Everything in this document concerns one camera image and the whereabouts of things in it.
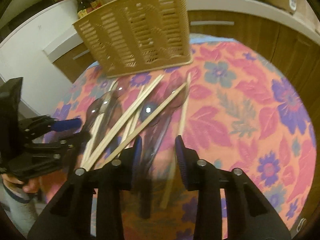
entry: white countertop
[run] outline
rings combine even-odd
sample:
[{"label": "white countertop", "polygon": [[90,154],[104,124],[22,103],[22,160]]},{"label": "white countertop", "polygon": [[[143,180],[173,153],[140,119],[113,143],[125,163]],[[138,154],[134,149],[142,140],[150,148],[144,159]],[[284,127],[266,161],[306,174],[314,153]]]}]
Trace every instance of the white countertop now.
[{"label": "white countertop", "polygon": [[[315,30],[310,29],[302,21],[291,14],[271,5],[256,0],[186,0],[187,10],[218,10],[230,11],[255,15],[266,18],[296,30],[318,45],[320,45],[320,35]],[[44,52],[51,62],[67,53],[69,50],[81,44],[81,38],[74,29],[70,27],[65,33],[57,37],[50,43]]]}]

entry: cabinet door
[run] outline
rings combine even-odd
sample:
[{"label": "cabinet door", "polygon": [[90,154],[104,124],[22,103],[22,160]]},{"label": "cabinet door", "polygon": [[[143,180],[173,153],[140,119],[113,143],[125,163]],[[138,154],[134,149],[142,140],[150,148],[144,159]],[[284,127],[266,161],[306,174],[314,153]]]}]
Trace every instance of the cabinet door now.
[{"label": "cabinet door", "polygon": [[279,33],[278,23],[226,11],[189,11],[188,16],[191,33],[236,39],[271,60]]},{"label": "cabinet door", "polygon": [[95,60],[84,43],[69,50],[53,64],[73,83]]},{"label": "cabinet door", "polygon": [[319,61],[320,47],[304,35],[288,27],[281,26],[276,49],[271,62],[287,77],[296,88],[306,106],[314,102],[314,92],[320,83],[313,80],[313,84],[307,85],[312,72],[320,78],[320,71],[316,71]]}]

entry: chopstick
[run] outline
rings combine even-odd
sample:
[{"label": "chopstick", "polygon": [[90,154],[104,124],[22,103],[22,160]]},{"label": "chopstick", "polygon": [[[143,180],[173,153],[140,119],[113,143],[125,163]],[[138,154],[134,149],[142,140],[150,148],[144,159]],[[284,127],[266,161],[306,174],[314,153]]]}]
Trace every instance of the chopstick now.
[{"label": "chopstick", "polygon": [[[190,90],[190,83],[191,83],[191,75],[189,73],[188,77],[187,77],[187,84],[188,84],[189,90]],[[183,103],[183,106],[182,106],[178,135],[183,134],[183,130],[184,130],[184,127],[186,124],[188,103],[189,103],[189,95],[187,96],[186,101]],[[176,172],[176,163],[177,163],[177,157],[174,153],[172,156],[171,163],[170,163],[170,168],[169,168],[169,172],[168,172],[167,183],[166,183],[165,189],[164,189],[164,194],[163,194],[163,197],[162,197],[162,200],[160,203],[160,208],[162,208],[162,209],[166,209],[168,202],[169,202],[169,198],[170,198],[170,194],[171,194],[171,190],[172,190],[172,186],[173,186],[173,181],[174,181],[174,176],[175,176],[175,172]]]},{"label": "chopstick", "polygon": [[152,90],[159,84],[164,75],[159,75],[146,90],[144,90],[140,97],[138,97],[131,106],[124,112],[124,114],[119,118],[116,124],[110,129],[108,134],[103,138],[97,148],[89,157],[87,163],[84,164],[84,168],[88,171],[95,162],[99,159],[100,155],[103,153],[104,149],[108,146],[113,137],[119,132],[122,126],[129,120],[132,114],[137,110],[137,108],[142,104],[142,102],[147,98],[147,96],[152,92]]},{"label": "chopstick", "polygon": [[112,161],[121,151],[130,143],[161,111],[185,88],[187,84],[183,83],[175,92],[173,92],[161,105],[157,107],[157,109],[147,117],[146,120],[142,124],[138,126],[127,138],[124,140],[102,163],[105,165],[106,163]]},{"label": "chopstick", "polygon": [[[108,92],[116,90],[116,83],[117,83],[117,79],[113,80]],[[99,127],[100,127],[100,124],[103,120],[103,117],[104,117],[104,113],[99,114],[97,116],[96,120],[94,121],[94,124],[90,130],[91,138],[87,142],[87,145],[85,146],[85,150],[84,150],[83,157],[82,157],[81,164],[80,164],[81,168],[83,167],[84,163],[88,160],[88,158],[92,152],[92,147],[93,147],[93,144],[94,144],[95,139],[97,137],[97,132],[99,130]]]},{"label": "chopstick", "polygon": [[[142,94],[142,92],[144,90],[144,87],[145,87],[144,85],[141,87],[140,92],[138,94],[138,97],[141,96],[141,94]],[[132,116],[129,119],[129,121],[127,122],[127,125],[126,125],[126,127],[124,129],[124,133],[123,133],[122,138],[121,138],[121,142],[123,142],[127,138],[128,134],[131,134],[134,131],[134,129],[136,128],[141,109],[142,109],[142,107],[140,106],[137,109],[135,115]]]}]

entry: floral tablecloth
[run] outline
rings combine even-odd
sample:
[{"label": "floral tablecloth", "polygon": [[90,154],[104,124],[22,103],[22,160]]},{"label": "floral tablecloth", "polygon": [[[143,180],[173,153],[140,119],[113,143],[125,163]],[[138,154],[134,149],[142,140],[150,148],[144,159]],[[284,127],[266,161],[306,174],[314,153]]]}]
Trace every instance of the floral tablecloth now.
[{"label": "floral tablecloth", "polygon": [[[200,158],[217,168],[243,169],[270,201],[288,228],[308,196],[316,162],[312,123],[288,80],[266,59],[237,41],[193,36],[194,61],[177,68],[129,77],[121,97],[123,111],[136,99],[142,85],[159,74],[165,77],[154,91],[161,98],[168,83],[191,73],[189,105],[183,140]],[[88,68],[58,104],[53,117],[85,119],[88,106],[109,88],[111,81],[96,64]],[[153,210],[149,220],[138,217],[135,195],[124,193],[126,239],[192,239],[196,220],[196,192],[187,192],[177,179],[168,208],[159,207],[180,120],[174,113],[155,158]],[[52,134],[46,135],[45,141]],[[110,154],[104,153],[102,160]],[[63,171],[42,178],[49,200],[65,181]],[[227,237],[226,200],[221,191],[223,236]],[[92,231],[94,233],[95,203]]]}]

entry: plastic basket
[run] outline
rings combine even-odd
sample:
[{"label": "plastic basket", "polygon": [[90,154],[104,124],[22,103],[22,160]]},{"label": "plastic basket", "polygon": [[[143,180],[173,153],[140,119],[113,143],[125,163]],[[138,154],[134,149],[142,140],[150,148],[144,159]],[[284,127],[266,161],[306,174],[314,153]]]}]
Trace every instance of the plastic basket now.
[{"label": "plastic basket", "polygon": [[114,0],[73,25],[108,77],[192,62],[185,0]]}]

